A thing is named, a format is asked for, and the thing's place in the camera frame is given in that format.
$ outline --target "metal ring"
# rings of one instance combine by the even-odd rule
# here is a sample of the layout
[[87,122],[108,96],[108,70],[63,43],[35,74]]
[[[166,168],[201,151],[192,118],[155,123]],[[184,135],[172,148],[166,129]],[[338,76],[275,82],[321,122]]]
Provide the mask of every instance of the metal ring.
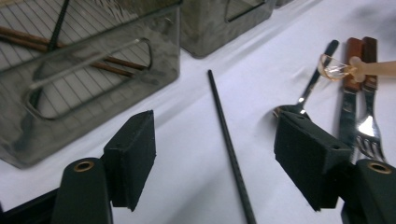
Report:
[[372,161],[372,162],[370,162],[368,164],[368,166],[369,166],[370,169],[372,169],[372,170],[374,170],[376,172],[379,172],[380,174],[389,175],[389,174],[392,173],[392,170],[390,170],[388,168],[388,166],[383,165],[383,164],[378,163],[378,162]]
[[74,167],[74,171],[76,172],[85,172],[91,170],[91,168],[95,165],[93,161],[81,161]]

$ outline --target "utensil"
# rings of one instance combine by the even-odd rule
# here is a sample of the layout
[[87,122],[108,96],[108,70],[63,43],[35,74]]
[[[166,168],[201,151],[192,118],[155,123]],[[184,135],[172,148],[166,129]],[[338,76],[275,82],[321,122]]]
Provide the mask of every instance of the utensil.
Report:
[[[376,62],[377,41],[371,37],[363,38],[363,60],[367,63]],[[359,151],[365,156],[387,162],[382,151],[381,134],[374,116],[376,77],[368,76],[362,86],[366,102],[366,115],[358,121],[356,140]]]
[[[349,38],[346,42],[346,62],[352,57],[361,57],[362,41],[357,38]],[[356,96],[361,90],[361,84],[356,82],[353,76],[344,78],[343,100],[338,126],[338,139],[351,148],[356,143]]]
[[[333,55],[338,47],[338,44],[339,42],[337,40],[333,40],[326,48],[325,54]],[[318,71],[318,69],[315,69],[315,73],[311,77],[311,80],[309,81],[308,86],[305,88],[303,95],[299,98],[297,105],[280,105],[274,109],[273,111],[274,116],[278,118],[281,112],[289,111],[291,113],[303,115],[304,117],[310,119],[306,111],[304,110],[304,104],[309,94],[314,89],[319,77],[320,77],[320,72]]]
[[212,89],[213,97],[216,103],[216,109],[218,110],[219,120],[221,124],[221,129],[223,131],[224,140],[226,143],[228,155],[230,157],[231,167],[233,168],[233,177],[235,178],[236,186],[238,188],[239,198],[241,199],[242,206],[244,208],[245,218],[247,224],[255,224],[256,218],[254,217],[253,209],[250,204],[250,199],[248,198],[248,191],[245,187],[244,179],[242,178],[241,170],[239,169],[238,160],[233,150],[233,142],[231,141],[230,133],[228,132],[227,122],[225,121],[224,113],[221,107],[221,102],[219,98],[219,93],[216,88],[216,82],[213,78],[213,73],[211,70],[207,72],[210,81],[210,87]]

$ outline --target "cutlery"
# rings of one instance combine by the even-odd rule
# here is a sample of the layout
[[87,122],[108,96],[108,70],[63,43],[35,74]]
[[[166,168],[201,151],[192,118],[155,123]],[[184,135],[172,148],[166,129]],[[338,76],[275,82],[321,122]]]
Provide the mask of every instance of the cutlery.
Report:
[[[337,40],[333,40],[329,46],[325,50],[325,54],[332,56],[335,52],[335,50],[338,47],[339,42]],[[280,105],[277,108],[273,110],[273,114],[276,118],[279,117],[279,114],[284,111],[288,111],[291,113],[295,114],[300,114],[303,115],[304,117],[309,118],[308,114],[304,110],[304,104],[306,102],[306,99],[308,98],[309,94],[311,91],[314,89],[318,78],[320,77],[320,72],[316,68],[314,75],[311,77],[311,80],[309,81],[308,85],[306,86],[303,95],[299,98],[298,103],[296,105]]]
[[[346,42],[346,63],[352,57],[361,57],[362,41],[357,38],[349,38]],[[346,76],[343,83],[343,100],[338,126],[338,139],[352,149],[355,148],[356,140],[356,97],[361,90],[361,84],[356,82],[353,76]]]
[[[363,38],[363,60],[366,63],[376,63],[377,41],[371,37]],[[382,151],[381,134],[374,116],[375,92],[377,89],[376,76],[367,76],[362,90],[366,103],[366,114],[358,121],[357,146],[359,151],[365,156],[387,162]]]

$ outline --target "black plastic part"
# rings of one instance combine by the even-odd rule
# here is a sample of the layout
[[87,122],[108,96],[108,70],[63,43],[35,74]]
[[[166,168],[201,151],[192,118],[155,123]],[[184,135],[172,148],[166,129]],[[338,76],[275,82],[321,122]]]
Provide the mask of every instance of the black plastic part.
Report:
[[361,210],[354,210],[346,203],[341,211],[341,219],[343,220],[343,224],[368,224],[367,219]]
[[102,158],[113,206],[134,211],[155,156],[153,111],[131,117],[107,143]]
[[100,159],[82,159],[64,169],[51,224],[71,223],[113,223],[105,167]]
[[280,114],[276,160],[315,211],[336,206],[338,192],[332,172],[349,162],[351,153],[310,119],[290,112]]
[[57,189],[6,211],[2,216],[5,224],[49,224],[55,205]]
[[396,169],[381,161],[360,160],[354,173],[355,189],[368,223],[396,223]]

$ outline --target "knife handle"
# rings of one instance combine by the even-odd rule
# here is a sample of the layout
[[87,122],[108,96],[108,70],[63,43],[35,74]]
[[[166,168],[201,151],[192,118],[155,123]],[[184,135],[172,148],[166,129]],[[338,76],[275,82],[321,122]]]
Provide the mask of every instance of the knife handle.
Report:
[[[363,42],[357,38],[350,37],[346,42],[346,64],[349,64],[351,57],[360,57],[362,55]],[[344,78],[344,88],[352,91],[360,91],[361,84],[353,78],[352,75]]]

